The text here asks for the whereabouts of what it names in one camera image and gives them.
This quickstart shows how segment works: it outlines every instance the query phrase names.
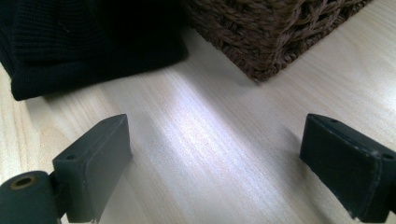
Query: wooden floor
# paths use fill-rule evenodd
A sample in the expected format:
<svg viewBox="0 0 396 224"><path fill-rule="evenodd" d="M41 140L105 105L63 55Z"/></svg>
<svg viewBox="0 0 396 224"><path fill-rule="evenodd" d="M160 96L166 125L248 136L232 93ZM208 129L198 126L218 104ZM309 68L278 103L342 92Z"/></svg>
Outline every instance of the wooden floor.
<svg viewBox="0 0 396 224"><path fill-rule="evenodd" d="M1 69L0 181L51 172L99 120L125 113L134 158L103 224L356 223L299 160L305 116L396 149L395 8L374 1L261 84L193 30L185 62L24 102Z"/></svg>

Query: wicker basket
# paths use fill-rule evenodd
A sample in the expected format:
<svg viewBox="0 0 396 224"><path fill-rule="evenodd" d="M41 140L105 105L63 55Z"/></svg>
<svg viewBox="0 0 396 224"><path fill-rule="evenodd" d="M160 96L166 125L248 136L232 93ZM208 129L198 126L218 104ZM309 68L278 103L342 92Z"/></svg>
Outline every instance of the wicker basket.
<svg viewBox="0 0 396 224"><path fill-rule="evenodd" d="M371 0L182 0L190 24L248 77L265 80Z"/></svg>

